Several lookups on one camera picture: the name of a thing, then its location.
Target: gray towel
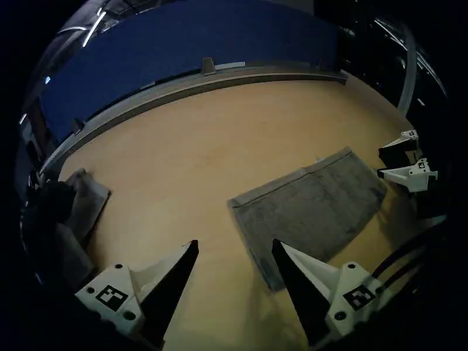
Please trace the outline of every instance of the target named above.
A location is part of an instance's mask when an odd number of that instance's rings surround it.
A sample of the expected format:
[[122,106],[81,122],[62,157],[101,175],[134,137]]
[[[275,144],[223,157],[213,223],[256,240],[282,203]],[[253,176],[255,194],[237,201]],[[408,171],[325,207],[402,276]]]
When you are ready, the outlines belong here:
[[73,173],[66,183],[75,189],[76,195],[67,222],[56,226],[56,242],[61,252],[63,277],[76,292],[95,270],[85,248],[109,197],[109,190],[93,180],[83,168]]
[[349,148],[228,201],[268,287],[283,280],[273,239],[328,261],[378,211],[386,187]]

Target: gray rag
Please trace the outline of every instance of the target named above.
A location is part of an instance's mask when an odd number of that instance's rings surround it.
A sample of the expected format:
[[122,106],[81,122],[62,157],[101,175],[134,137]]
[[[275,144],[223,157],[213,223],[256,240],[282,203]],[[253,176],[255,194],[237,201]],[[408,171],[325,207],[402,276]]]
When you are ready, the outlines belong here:
[[95,269],[85,248],[110,192],[83,168],[73,173],[65,183],[75,189],[76,195],[67,222],[56,226],[56,242],[61,253],[63,277],[76,292]]
[[380,208],[385,185],[348,147],[228,201],[265,282],[284,287],[271,246],[278,239],[320,261],[343,249]]

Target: black cable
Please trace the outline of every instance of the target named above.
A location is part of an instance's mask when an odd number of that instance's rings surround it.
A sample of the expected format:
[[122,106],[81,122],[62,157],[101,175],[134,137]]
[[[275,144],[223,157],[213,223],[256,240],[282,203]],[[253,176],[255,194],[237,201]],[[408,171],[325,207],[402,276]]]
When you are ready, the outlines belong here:
[[432,228],[422,232],[418,236],[410,239],[408,242],[404,243],[397,250],[393,251],[372,273],[372,276],[377,279],[387,268],[394,264],[397,260],[407,255],[408,253],[419,249],[436,240],[443,234],[441,230],[443,223],[437,224]]
[[387,281],[384,283],[384,285],[381,286],[378,290],[383,291],[384,289],[389,288],[394,282],[396,282],[402,276],[404,276],[405,274],[407,274],[409,271],[413,270],[414,268],[418,267],[424,261],[425,258],[426,258],[426,255],[421,254],[418,257],[416,257],[414,260],[405,264],[402,268],[397,270],[397,272],[394,273],[390,278],[388,278]]

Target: ceiling light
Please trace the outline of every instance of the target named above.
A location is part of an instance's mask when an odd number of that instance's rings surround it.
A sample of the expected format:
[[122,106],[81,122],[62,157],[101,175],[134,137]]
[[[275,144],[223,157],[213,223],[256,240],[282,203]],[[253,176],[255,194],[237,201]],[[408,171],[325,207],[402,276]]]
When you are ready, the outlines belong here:
[[21,116],[21,119],[19,120],[19,125],[21,125],[21,123],[23,123],[23,121],[25,120],[27,116],[27,113],[25,113],[24,115]]
[[88,44],[88,41],[90,40],[92,34],[96,30],[96,27],[98,26],[99,22],[104,18],[105,15],[106,15],[105,11],[101,12],[101,15],[99,16],[99,18],[96,20],[96,22],[94,22],[94,24],[92,25],[88,35],[86,35],[86,38],[84,39],[83,47],[85,47],[86,44]]

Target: blue fabric panel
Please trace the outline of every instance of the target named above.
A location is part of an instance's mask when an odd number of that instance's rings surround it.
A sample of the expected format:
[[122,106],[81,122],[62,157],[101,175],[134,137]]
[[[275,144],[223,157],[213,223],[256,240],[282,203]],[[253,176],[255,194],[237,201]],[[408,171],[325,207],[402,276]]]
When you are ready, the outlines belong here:
[[237,61],[303,61],[333,67],[336,27],[313,16],[254,0],[187,0],[133,16],[91,39],[51,78],[41,96],[60,142],[71,121],[155,80]]

